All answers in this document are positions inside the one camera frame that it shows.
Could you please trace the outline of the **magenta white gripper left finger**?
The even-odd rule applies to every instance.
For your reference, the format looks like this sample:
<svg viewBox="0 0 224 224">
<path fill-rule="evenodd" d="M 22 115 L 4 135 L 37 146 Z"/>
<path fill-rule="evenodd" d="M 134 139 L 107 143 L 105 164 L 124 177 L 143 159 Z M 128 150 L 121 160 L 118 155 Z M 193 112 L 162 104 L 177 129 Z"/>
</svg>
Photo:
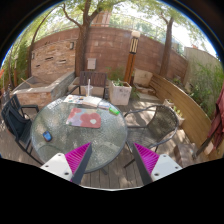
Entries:
<svg viewBox="0 0 224 224">
<path fill-rule="evenodd" d="M 92 144 L 87 143 L 66 154 L 57 153 L 41 169 L 79 185 L 91 154 Z"/>
</svg>

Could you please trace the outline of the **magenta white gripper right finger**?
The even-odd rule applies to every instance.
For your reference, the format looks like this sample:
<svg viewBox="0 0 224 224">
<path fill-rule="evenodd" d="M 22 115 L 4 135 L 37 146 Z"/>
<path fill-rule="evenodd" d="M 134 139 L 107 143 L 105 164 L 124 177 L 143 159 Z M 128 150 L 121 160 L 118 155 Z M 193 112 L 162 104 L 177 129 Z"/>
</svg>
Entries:
<svg viewBox="0 0 224 224">
<path fill-rule="evenodd" d="M 182 167 L 167 154 L 159 155 L 137 143 L 133 144 L 133 155 L 144 185 L 182 169 Z"/>
</svg>

